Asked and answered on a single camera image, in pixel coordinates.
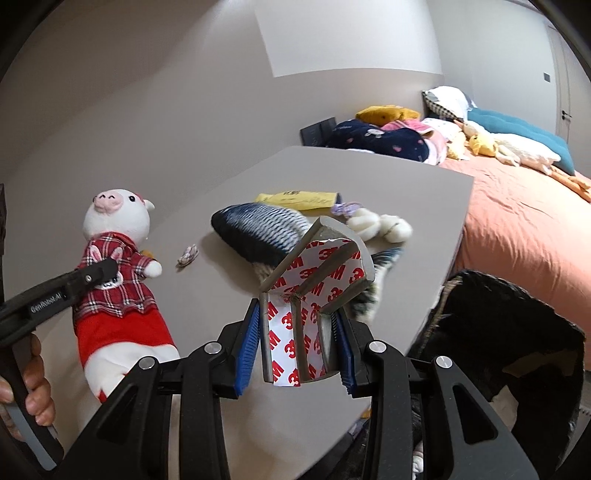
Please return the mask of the person's left hand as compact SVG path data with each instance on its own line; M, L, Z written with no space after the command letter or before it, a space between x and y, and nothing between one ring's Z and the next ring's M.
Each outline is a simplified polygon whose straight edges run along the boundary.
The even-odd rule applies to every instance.
M55 402L51 396L51 386L45 377L44 362L41 357L41 343L36 335L30 337L31 358L23 371L23 380L28 389L26 409L38 425L50 427L55 420ZM0 385L1 418L10 434L18 441L24 437L8 414L5 404L10 404L14 395L9 383L2 378Z

